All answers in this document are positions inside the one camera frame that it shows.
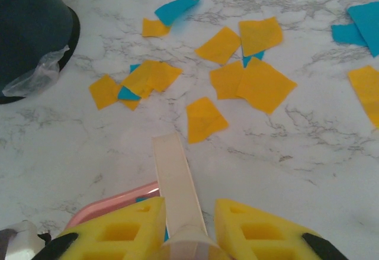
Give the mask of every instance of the paper scrap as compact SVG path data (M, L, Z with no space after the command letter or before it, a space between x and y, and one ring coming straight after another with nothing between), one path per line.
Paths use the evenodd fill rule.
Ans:
M134 72L135 69L138 68L140 65L141 65L140 63L138 63L138 64L136 64L136 65L130 65L130 72L129 72L129 73Z
M165 62L156 62L147 85L159 92L166 90L182 73L182 70Z
M261 21L240 21L239 30L245 57L267 50L283 41L282 29L275 17Z
M138 95L132 93L125 86L123 86L120 89L120 92L118 93L117 98L118 99L124 99L124 100L133 100L133 101L137 101L137 100L141 99Z
M373 57L379 54L379 1L348 8Z
M188 143L205 140L216 131L228 128L229 124L208 97L187 105Z
M170 32L171 27L165 26L161 20L143 19L142 37L162 37Z
M140 104L140 100L138 101L133 101L133 100L119 100L122 104L124 104L126 107L134 111L138 104Z
M252 54L251 56L247 56L247 57L242 56L243 67L245 68L248 65L252 57L256 57L258 60L262 60L264 54L265 54L265 51L261 51L258 54Z
M212 86L217 92L217 99L234 99L243 74L240 61L229 63L209 73Z
M117 85L115 85L113 87L113 95L115 97L117 97L117 95L120 92L120 90L121 90L122 87L123 86L121 84L117 84ZM126 107L128 107L132 111L134 111L137 108L138 104L140 103L140 100L133 101L133 100L123 100L123 99L120 99L118 101L121 102L122 104L124 104Z
M332 37L335 42L367 46L358 27L352 23L348 25L332 25Z
M237 95L254 108L272 114L296 86L271 65L253 57L243 71Z
M240 37L232 29L224 27L195 52L205 60L223 65L240 45Z
M104 75L89 86L89 91L96 103L97 109L101 110L117 102L117 96L113 93L116 85L109 75Z
M348 75L368 118L379 129L379 72L372 66L365 66Z
M151 76L152 67L154 67L155 64L156 62L153 60L145 60L122 81L122 86L125 86L132 93L141 98L149 97L153 89L147 85L147 82Z
M121 84L135 95L147 98L153 89L164 91L181 73L181 69L174 68L168 63L145 60Z
M186 10L196 5L200 0L176 0L162 5L155 11L156 16L165 26L171 26L172 23L180 17Z

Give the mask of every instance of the black plastic part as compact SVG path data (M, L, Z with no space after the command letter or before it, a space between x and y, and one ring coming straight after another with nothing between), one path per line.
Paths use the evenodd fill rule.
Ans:
M77 233L68 233L53 239L32 260L58 260L78 238Z
M67 52L65 52L63 57L58 61L59 71L61 71L65 67L65 65L67 64L67 62L71 58L73 51L75 51L76 45L78 45L79 35L81 32L81 24L79 22L78 15L71 8L69 8L69 10L72 14L72 22L73 22L71 36L70 36L70 39L67 43L67 45L69 46L70 49ZM17 97L17 96L4 97L4 96L2 96L2 97L0 97L0 104L8 104L8 103L16 102L16 101L21 100L23 98L25 98L25 97Z
M328 240L305 233L301 236L321 260L348 260L337 248Z
M52 241L52 235L50 234L50 232L41 233L37 236L43 241L45 241L45 246L48 245Z
M14 229L0 230L0 259L5 259L9 241L16 235L17 232Z

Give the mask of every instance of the square hole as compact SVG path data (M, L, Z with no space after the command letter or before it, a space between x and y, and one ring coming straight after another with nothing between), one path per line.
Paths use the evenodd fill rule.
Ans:
M123 260L123 252L87 252L81 260Z
M298 260L290 248L253 248L253 252L258 260Z
M99 241L133 241L139 229L137 223L114 223L107 226Z
M269 223L246 223L241 226L243 235L247 240L269 239L283 240L280 230Z

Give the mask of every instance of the yellow paper square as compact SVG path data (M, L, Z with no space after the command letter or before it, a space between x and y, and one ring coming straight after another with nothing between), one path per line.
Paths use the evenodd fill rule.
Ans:
M240 45L239 36L232 29L224 27L195 52L205 60L223 65Z
M126 107L128 107L129 109L131 109L132 111L134 111L137 106L140 104L140 100L123 100L123 99L120 99L119 101L124 104Z
M237 95L254 108L272 114L296 86L271 65L253 57L243 71Z
M104 75L89 86L89 91L96 103L97 109L101 110L117 102L117 96L114 95L113 91L116 85L109 75Z
M379 129L379 72L365 66L350 71L349 79L368 118Z
M159 92L167 89L182 73L182 70L165 62L157 62L152 69L147 85Z
M212 70L209 77L217 92L217 99L240 98L237 89L243 74L241 61L229 63L219 69Z
M121 85L141 98L149 97L152 89L147 85L152 69L157 65L154 60L145 60L134 72L126 77Z
M165 26L160 20L143 19L142 37L162 37L170 32L171 27Z
M239 23L242 52L245 57L257 54L283 41L282 29L275 17Z
M113 95L115 95L116 97L118 97L118 93L120 92L121 88L123 86L121 84L118 84L118 85L115 85L114 88L113 88ZM134 111L138 104L140 103L140 100L124 100L124 99L119 99L118 101L120 101L122 104L124 104L126 107L128 107L129 109L131 109L132 111Z
M229 124L209 98L203 97L187 105L188 143L205 140L216 131L226 129Z

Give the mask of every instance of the yellow sponge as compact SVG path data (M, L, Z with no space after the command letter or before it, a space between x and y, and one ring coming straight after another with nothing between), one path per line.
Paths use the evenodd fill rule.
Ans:
M244 204L217 200L214 224L217 243L236 260L320 260L301 238L316 232Z
M163 244L165 200L150 198L65 230L78 238L60 260L140 260Z

